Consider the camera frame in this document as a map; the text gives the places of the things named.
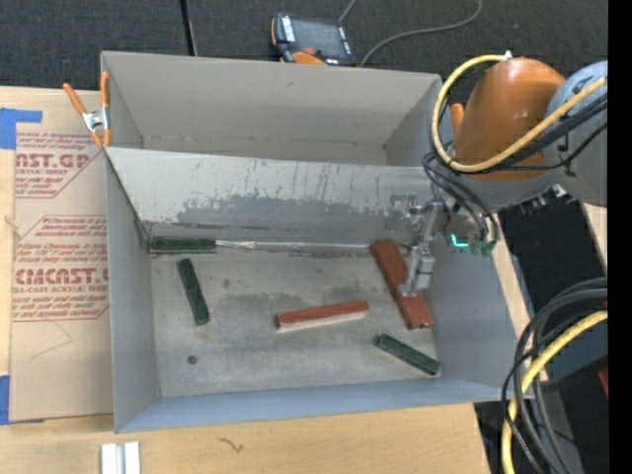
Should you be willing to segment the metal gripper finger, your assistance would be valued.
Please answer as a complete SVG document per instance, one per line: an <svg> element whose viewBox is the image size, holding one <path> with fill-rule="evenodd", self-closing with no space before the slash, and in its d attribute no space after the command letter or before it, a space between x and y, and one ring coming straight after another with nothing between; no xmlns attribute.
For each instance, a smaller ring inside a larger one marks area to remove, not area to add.
<svg viewBox="0 0 632 474"><path fill-rule="evenodd" d="M414 296L428 288L434 271L435 256L428 247L414 246L409 263L406 278L398 286L404 296Z"/></svg>
<svg viewBox="0 0 632 474"><path fill-rule="evenodd" d="M417 193L392 194L390 206L384 214L384 226L387 230L395 230L412 222L423 211Z"/></svg>

